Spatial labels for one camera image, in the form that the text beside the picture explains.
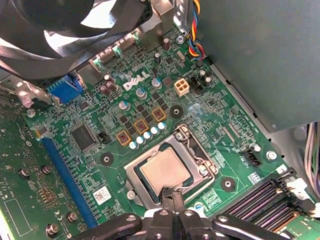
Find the expansion slot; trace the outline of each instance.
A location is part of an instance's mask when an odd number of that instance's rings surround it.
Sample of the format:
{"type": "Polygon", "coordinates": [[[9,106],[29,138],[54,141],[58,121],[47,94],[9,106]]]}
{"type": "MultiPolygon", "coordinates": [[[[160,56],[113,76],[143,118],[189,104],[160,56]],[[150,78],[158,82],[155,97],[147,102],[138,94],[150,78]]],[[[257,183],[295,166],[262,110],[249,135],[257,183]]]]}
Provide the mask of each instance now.
{"type": "Polygon", "coordinates": [[[51,160],[57,169],[60,177],[62,178],[64,184],[66,185],[72,199],[74,200],[77,208],[79,209],[85,223],[89,228],[96,227],[97,221],[92,214],[91,210],[89,209],[86,200],[84,199],[83,195],[81,194],[80,190],[78,189],[76,183],[74,182],[73,178],[71,177],[64,161],[62,160],[54,141],[51,138],[43,138],[42,143],[44,148],[48,152],[51,160]]]}

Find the gray metal panel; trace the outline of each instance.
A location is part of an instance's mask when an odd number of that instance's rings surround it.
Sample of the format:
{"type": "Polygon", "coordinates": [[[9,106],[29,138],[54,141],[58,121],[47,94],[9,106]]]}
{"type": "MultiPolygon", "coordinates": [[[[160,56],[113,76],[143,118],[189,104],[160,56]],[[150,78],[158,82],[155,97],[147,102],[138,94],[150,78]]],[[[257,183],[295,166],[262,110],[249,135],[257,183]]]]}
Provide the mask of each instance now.
{"type": "Polygon", "coordinates": [[[206,53],[269,131],[320,120],[320,1],[200,3],[206,53]]]}

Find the green circuit board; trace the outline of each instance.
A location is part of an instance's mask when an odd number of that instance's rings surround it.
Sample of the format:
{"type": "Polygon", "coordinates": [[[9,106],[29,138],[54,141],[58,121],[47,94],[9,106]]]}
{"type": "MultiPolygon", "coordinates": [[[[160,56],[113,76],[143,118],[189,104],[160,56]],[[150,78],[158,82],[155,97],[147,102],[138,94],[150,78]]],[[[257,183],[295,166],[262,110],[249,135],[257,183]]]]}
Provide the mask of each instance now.
{"type": "Polygon", "coordinates": [[[99,224],[122,213],[144,215],[144,207],[127,199],[127,176],[124,166],[168,137],[181,123],[188,126],[219,168],[215,182],[187,205],[203,205],[204,213],[208,217],[285,164],[280,155],[274,161],[267,160],[266,153],[274,151],[271,143],[210,67],[206,64],[197,66],[196,60],[188,57],[182,60],[179,57],[178,52],[186,56],[188,45],[176,43],[178,34],[177,31],[168,33],[167,37],[171,41],[168,51],[160,46],[148,53],[142,46],[136,46],[126,51],[122,57],[106,65],[100,65],[101,71],[111,74],[116,79],[119,90],[113,95],[105,96],[99,91],[103,81],[94,86],[87,84],[86,92],[73,102],[56,105],[48,111],[37,112],[33,118],[25,118],[31,130],[45,127],[45,136],[54,139],[70,174],[83,192],[99,224]],[[160,64],[155,62],[155,52],[161,55],[160,64]],[[181,78],[198,78],[200,70],[204,70],[207,76],[210,76],[211,83],[203,89],[195,89],[190,85],[190,92],[178,97],[174,90],[174,82],[181,78]],[[138,75],[145,77],[145,80],[126,91],[123,85],[131,78],[138,78],[138,75]],[[162,81],[160,89],[152,86],[154,78],[162,81]],[[146,99],[141,100],[137,97],[137,88],[145,90],[146,99]],[[126,101],[130,108],[121,110],[120,101],[126,101]],[[85,110],[80,107],[83,102],[88,103],[85,110]],[[178,118],[171,115],[171,108],[174,106],[183,109],[183,114],[178,118]],[[130,138],[136,139],[140,134],[137,131],[133,132],[132,128],[139,119],[146,119],[149,128],[157,125],[152,117],[152,111],[157,107],[161,107],[165,112],[166,119],[163,122],[166,129],[147,140],[138,149],[132,150],[128,146],[122,146],[117,134],[125,130],[130,138]],[[107,133],[109,143],[97,143],[89,150],[80,151],[72,132],[83,124],[94,136],[101,131],[107,133]],[[258,156],[261,162],[259,167],[253,166],[242,155],[243,149],[252,143],[258,143],[262,148],[258,156]],[[102,157],[105,153],[112,155],[111,164],[103,163],[102,157]],[[235,181],[235,189],[232,192],[222,188],[221,182],[226,177],[235,181]],[[104,187],[107,188],[110,198],[99,204],[94,195],[104,187]]]}
{"type": "Polygon", "coordinates": [[[26,125],[20,104],[0,97],[0,234],[3,239],[47,239],[46,227],[57,224],[58,240],[87,229],[74,201],[53,168],[49,175],[42,166],[52,167],[46,150],[26,125]],[[29,177],[18,171],[26,169],[29,177]],[[68,222],[68,212],[79,219],[68,222]]]}

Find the cooling fan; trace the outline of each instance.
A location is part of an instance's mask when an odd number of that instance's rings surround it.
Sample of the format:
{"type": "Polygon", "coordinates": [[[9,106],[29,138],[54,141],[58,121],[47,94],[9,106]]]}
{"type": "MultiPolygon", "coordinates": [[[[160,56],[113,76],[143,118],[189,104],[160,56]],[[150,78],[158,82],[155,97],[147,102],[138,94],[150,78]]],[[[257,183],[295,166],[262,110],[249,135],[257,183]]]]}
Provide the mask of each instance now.
{"type": "Polygon", "coordinates": [[[152,15],[148,0],[116,0],[110,12],[114,25],[98,28],[82,21],[109,0],[0,0],[0,67],[25,80],[60,77],[75,69],[152,15]],[[76,41],[53,49],[45,37],[57,33],[76,41]]]}

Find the barcode sticker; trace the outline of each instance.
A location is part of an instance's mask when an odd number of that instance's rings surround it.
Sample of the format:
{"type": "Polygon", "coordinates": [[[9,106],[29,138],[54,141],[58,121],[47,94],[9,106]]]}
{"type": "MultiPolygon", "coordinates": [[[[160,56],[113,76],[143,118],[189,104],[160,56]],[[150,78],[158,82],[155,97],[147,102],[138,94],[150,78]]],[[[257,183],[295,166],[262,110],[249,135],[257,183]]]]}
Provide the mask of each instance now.
{"type": "Polygon", "coordinates": [[[106,186],[103,186],[98,191],[94,192],[93,196],[99,206],[111,198],[111,194],[106,186]]]}

